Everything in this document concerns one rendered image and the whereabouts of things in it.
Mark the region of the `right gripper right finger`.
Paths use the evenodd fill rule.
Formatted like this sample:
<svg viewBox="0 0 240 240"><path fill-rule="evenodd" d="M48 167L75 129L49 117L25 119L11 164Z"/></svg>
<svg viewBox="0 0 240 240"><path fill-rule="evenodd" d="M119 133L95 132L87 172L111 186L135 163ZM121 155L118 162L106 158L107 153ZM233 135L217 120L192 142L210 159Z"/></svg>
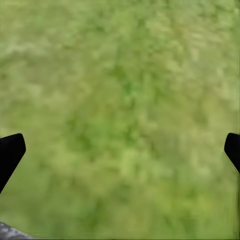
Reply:
<svg viewBox="0 0 240 240"><path fill-rule="evenodd" d="M240 135L229 133L227 135L224 151L240 173Z"/></svg>

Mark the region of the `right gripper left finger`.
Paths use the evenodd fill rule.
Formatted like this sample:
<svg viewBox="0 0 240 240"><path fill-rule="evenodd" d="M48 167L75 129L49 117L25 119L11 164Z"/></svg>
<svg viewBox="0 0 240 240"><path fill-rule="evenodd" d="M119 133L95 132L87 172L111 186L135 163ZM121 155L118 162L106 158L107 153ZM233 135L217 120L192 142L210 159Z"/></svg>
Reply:
<svg viewBox="0 0 240 240"><path fill-rule="evenodd" d="M0 193L26 153L22 133L0 138Z"/></svg>

